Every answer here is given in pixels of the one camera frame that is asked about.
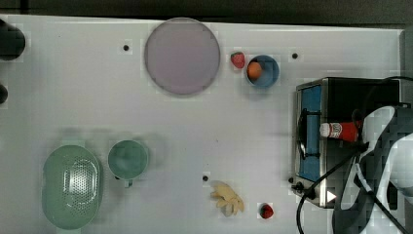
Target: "yellow food item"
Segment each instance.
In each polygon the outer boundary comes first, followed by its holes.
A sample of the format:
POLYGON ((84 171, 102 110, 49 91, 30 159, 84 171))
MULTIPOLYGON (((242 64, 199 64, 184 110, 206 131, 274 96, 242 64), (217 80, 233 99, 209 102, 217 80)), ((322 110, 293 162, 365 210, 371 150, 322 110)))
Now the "yellow food item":
POLYGON ((228 184, 220 182, 213 188, 215 191, 210 196, 218 199, 217 208, 225 207, 226 216, 237 215, 238 210, 244 211, 243 199, 228 184))
POLYGON ((246 74, 250 80, 257 80, 261 76, 261 72, 261 65, 256 61, 250 62, 246 68, 246 74))

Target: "blue cup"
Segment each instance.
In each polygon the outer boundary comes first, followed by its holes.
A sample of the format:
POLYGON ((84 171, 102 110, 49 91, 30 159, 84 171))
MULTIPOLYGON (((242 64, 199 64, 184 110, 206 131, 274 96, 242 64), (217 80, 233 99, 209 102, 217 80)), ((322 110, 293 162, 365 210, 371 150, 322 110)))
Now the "blue cup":
POLYGON ((280 76, 280 68, 277 62, 269 56, 257 56, 249 63, 252 63, 253 61, 258 62, 261 65, 262 73, 256 80, 250 80, 248 74, 246 74, 246 80, 249 84, 261 89, 273 86, 280 76))

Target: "orange ball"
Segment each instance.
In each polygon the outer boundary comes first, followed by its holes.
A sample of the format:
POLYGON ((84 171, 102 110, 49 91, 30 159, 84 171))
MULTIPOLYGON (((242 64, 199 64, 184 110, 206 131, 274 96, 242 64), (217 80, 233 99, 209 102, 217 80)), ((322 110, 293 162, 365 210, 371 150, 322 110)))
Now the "orange ball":
POLYGON ((256 61, 250 62, 246 68, 246 74, 250 80, 257 80, 261 76, 261 72, 261 65, 256 61))

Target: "round plate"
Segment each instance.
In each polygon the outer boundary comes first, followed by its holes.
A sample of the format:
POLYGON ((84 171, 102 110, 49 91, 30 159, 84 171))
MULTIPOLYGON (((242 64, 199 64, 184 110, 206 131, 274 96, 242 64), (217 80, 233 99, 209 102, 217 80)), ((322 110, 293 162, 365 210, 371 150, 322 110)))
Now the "round plate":
POLYGON ((219 68, 213 33, 194 19, 175 18, 159 25, 145 47, 145 64, 154 82, 177 95, 206 89, 219 68))

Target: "white table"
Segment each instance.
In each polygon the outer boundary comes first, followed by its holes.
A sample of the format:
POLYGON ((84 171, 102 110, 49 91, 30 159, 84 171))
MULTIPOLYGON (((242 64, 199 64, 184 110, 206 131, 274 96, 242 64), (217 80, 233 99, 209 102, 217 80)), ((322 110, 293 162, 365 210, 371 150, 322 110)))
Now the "white table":
MULTIPOLYGON (((68 137, 83 139, 104 165, 101 208, 83 233, 296 233, 299 198, 287 183, 295 87, 326 76, 399 74, 400 30, 206 23, 221 47, 220 70, 205 92, 178 98, 157 87, 143 64, 160 21, 0 19, 29 42, 20 58, 0 62, 9 89, 0 106, 2 233, 56 232, 41 208, 42 169, 68 137), (281 68, 276 85, 251 88, 229 61, 235 51, 273 56, 281 68), (125 189, 107 155, 129 138, 144 140, 151 156, 146 173, 125 189), (202 181, 206 172, 232 185, 246 211, 224 217, 202 181), (257 218, 258 203, 273 203, 274 217, 257 218)), ((331 232, 331 214, 306 204, 306 233, 331 232)))

